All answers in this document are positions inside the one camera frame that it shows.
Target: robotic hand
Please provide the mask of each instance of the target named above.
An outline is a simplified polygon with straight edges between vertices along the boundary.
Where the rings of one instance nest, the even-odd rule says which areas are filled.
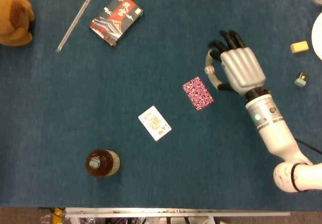
[[[228,46],[220,41],[209,44],[205,71],[218,90],[246,97],[246,108],[268,151],[285,161],[274,170],[276,185],[286,192],[322,189],[322,164],[312,166],[300,151],[270,92],[264,89],[265,75],[253,51],[234,31],[220,31],[220,35]],[[214,59],[221,62],[229,83],[215,75]]]

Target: wire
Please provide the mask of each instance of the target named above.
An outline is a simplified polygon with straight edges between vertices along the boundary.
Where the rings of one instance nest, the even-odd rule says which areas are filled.
[[[310,148],[311,150],[319,153],[320,155],[322,155],[322,151],[318,150],[317,148],[314,148],[313,146],[309,145],[308,143],[302,141],[301,139],[298,139],[298,138],[294,138],[297,142],[307,146],[308,148]]]

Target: blue table surface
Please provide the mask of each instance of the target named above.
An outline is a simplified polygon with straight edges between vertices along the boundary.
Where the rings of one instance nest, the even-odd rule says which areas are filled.
[[[0,46],[1,206],[322,209],[321,191],[275,186],[281,159],[245,100],[216,91],[204,73],[207,43],[236,30],[293,134],[322,148],[322,63],[311,45],[321,8],[311,0],[134,0],[145,15],[115,48],[88,28],[110,0],[92,0],[60,53],[84,0],[29,1],[33,42]],[[303,40],[310,50],[293,55],[290,44]],[[301,71],[305,88],[293,83]],[[201,111],[182,89],[196,76],[215,99]],[[152,105],[172,127],[157,142],[138,120]],[[98,148],[119,154],[115,176],[87,174],[85,158]]]

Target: orange teddy bear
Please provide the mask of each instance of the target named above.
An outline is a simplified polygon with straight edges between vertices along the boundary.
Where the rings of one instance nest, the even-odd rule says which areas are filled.
[[[20,46],[32,40],[29,22],[35,19],[27,0],[0,0],[0,44]]]

